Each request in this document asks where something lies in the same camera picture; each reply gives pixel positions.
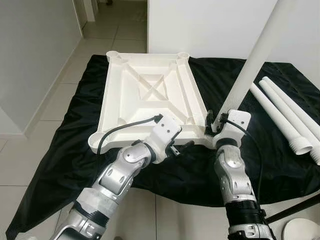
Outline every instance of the white wall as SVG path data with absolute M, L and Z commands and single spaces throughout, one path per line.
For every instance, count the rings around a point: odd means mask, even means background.
M 149 0 L 148 52 L 246 59 L 277 0 Z M 298 0 L 268 61 L 291 62 L 318 88 L 320 1 Z
M 81 38 L 73 1 L 1 0 L 0 33 L 0 107 L 23 132 Z

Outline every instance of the white plastic tube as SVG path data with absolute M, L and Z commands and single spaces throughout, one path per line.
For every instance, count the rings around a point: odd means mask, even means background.
M 305 154 L 312 149 L 312 144 L 308 141 L 308 139 L 298 133 L 291 123 L 282 115 L 282 113 L 254 83 L 252 83 L 250 91 L 288 140 L 289 146 L 296 155 Z
M 292 111 L 301 119 L 301 121 L 310 129 L 310 131 L 320 141 L 320 126 L 287 94 L 285 94 L 273 81 L 267 76 L 262 78 L 279 95 L 280 98 L 292 109 Z
M 312 144 L 310 155 L 315 163 L 320 165 L 320 141 L 264 79 L 259 85 L 292 126 Z
M 245 61 L 244 66 L 217 114 L 214 123 L 211 125 L 214 132 L 219 125 L 222 113 L 227 113 L 230 109 L 237 110 L 239 108 L 262 65 L 279 40 L 284 27 L 287 25 L 290 12 L 296 2 L 297 0 L 278 0 L 276 2 L 248 59 Z

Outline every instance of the black fabric sheet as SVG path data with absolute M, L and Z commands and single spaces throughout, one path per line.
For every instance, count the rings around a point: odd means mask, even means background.
M 244 62 L 228 58 L 189 59 L 204 104 L 207 110 L 213 110 L 214 115 L 221 108 Z M 111 149 L 105 158 L 98 158 L 87 143 L 98 127 L 107 69 L 105 56 L 92 56 L 64 120 L 6 232 L 8 240 L 74 201 L 81 190 L 90 186 L 97 174 L 115 160 L 119 149 Z M 256 84 L 264 76 L 270 77 L 320 123 L 320 92 L 296 68 L 289 63 L 266 62 Z M 250 92 L 240 110 L 251 113 L 248 131 L 263 150 L 261 203 L 284 201 L 318 190 L 320 167 L 309 154 L 297 156 L 292 152 L 287 140 Z M 219 182 L 213 169 L 215 154 L 214 150 L 204 146 L 191 146 L 179 157 L 150 164 L 135 177 L 133 187 L 180 203 L 221 207 Z M 258 153 L 246 136 L 242 140 L 241 155 L 256 190 L 260 167 Z

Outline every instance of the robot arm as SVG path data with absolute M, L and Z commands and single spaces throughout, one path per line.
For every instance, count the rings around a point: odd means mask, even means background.
M 230 110 L 227 120 L 246 129 L 250 114 Z M 251 181 L 245 172 L 240 143 L 243 132 L 226 122 L 221 132 L 213 138 L 217 148 L 214 170 L 220 181 L 220 189 L 229 221 L 229 240 L 276 240 L 265 221 L 265 212 L 257 203 Z
M 181 130 L 174 119 L 163 116 L 144 141 L 122 148 L 92 187 L 82 190 L 50 240 L 99 240 L 134 177 L 151 162 L 162 162 Z

